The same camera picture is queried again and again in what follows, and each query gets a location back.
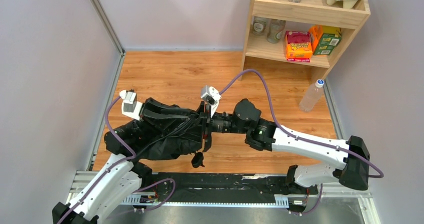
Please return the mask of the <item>black folding umbrella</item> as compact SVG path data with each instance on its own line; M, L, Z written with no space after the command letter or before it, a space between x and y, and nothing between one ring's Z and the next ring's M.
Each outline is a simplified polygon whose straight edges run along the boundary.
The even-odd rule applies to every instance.
M188 119L140 120L140 139L133 162L141 159L172 160L202 152L202 125L199 106Z

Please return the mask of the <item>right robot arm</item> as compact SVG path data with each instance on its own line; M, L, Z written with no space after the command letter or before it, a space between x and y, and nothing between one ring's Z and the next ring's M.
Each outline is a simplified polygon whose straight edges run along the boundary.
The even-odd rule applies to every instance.
M288 185L310 187L337 181L354 190L369 187L370 153L360 137L327 139L291 129L281 130L275 122L261 118L261 110L248 99L239 101L232 114L211 113L208 103L205 112L206 148L212 144L213 132L244 134L245 143L255 150L291 152L321 161L309 166L290 166Z

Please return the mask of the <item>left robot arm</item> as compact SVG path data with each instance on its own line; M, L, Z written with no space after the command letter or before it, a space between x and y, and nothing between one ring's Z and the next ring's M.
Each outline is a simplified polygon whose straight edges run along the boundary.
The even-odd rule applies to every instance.
M149 188L151 169L141 159L173 160L201 148L204 103L192 110L136 98L133 92L122 96L122 114L131 121L109 129L104 136L109 159L76 197L53 208L54 223L102 223L128 195Z

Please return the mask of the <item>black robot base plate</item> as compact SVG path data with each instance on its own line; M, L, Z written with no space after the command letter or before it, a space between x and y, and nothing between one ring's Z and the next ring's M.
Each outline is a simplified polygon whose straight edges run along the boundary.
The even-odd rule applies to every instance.
M154 190L160 200L171 193L170 202L272 203L276 194L305 197L319 192L316 186L287 184L285 175L271 174L157 172L148 175L142 186L167 178L175 180L175 190L169 182L154 186Z

